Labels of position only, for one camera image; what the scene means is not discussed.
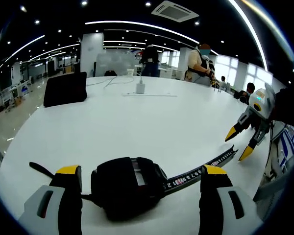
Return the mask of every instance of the white pillar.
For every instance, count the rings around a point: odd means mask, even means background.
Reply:
[[[12,86],[18,84],[22,80],[21,66],[19,62],[16,62],[11,66],[11,83]]]
[[[54,61],[54,71],[56,71],[58,68],[58,57],[54,56],[52,60]]]
[[[83,35],[81,44],[80,71],[87,72],[87,77],[92,77],[94,62],[97,56],[103,53],[103,33],[89,33]]]
[[[191,49],[187,47],[182,47],[180,49],[180,58],[178,61],[178,70],[182,71],[183,73],[187,70],[188,64],[188,57],[191,53]]]

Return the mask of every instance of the white wall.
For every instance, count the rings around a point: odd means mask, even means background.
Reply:
[[[238,92],[241,91],[244,87],[245,78],[247,74],[247,66],[248,64],[245,64],[239,61],[239,64],[236,70],[235,82],[234,82],[234,88]]]
[[[54,56],[52,60],[54,61],[54,71],[56,71],[58,68],[58,57]]]
[[[81,44],[80,71],[87,72],[87,77],[92,77],[94,62],[97,56],[104,53],[103,49],[103,33],[89,33],[83,35]]]
[[[188,47],[182,47],[180,49],[180,59],[178,61],[178,70],[182,71],[183,73],[187,70],[188,64],[188,57],[191,53],[191,49]]]
[[[36,77],[38,75],[43,75],[46,72],[45,70],[45,64],[38,66],[38,67],[30,67],[28,68],[28,74],[29,76]]]
[[[18,84],[22,80],[21,75],[21,66],[20,63],[17,62],[14,65],[11,66],[11,83],[12,86]]]

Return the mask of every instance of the window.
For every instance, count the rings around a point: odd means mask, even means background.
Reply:
[[[215,64],[215,78],[221,81],[221,77],[224,76],[225,82],[234,86],[238,64],[239,60],[236,58],[218,55]]]
[[[247,75],[246,75],[245,83],[243,87],[244,91],[246,91],[247,84],[249,82],[254,83],[255,91],[260,88],[265,89],[265,82],[267,82],[269,85],[272,84],[272,74],[269,72],[266,72],[260,67],[257,67],[252,64],[248,64]]]
[[[162,53],[162,58],[161,58],[161,64],[169,64],[169,59],[170,59],[170,52],[169,51],[164,51]]]
[[[174,51],[172,61],[171,61],[171,66],[177,68],[179,59],[180,59],[180,52],[179,51]]]

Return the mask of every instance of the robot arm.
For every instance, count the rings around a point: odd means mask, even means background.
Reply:
[[[244,129],[247,129],[249,125],[256,127],[256,133],[250,139],[239,161],[248,157],[253,152],[256,145],[261,143],[266,133],[270,130],[269,117],[275,105],[275,93],[268,83],[265,84],[265,87],[266,89],[259,89],[250,95],[249,106],[225,138],[225,141],[234,138]]]

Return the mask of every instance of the person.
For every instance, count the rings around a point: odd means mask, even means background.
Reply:
[[[142,76],[157,77],[158,76],[158,52],[151,44],[149,44],[143,52],[140,63],[144,64]]]
[[[225,76],[221,76],[221,82],[219,82],[220,88],[223,88],[224,90],[227,89],[227,83],[225,82]]]
[[[249,96],[254,93],[255,91],[255,85],[252,82],[249,82],[247,84],[247,90],[245,91],[240,91],[238,93],[238,97],[240,98],[240,101],[242,103],[245,103],[247,105],[249,105]]]
[[[199,52],[199,44],[192,50],[188,58],[188,68],[184,80],[210,86],[210,77],[213,76],[209,68],[207,56],[203,57]]]

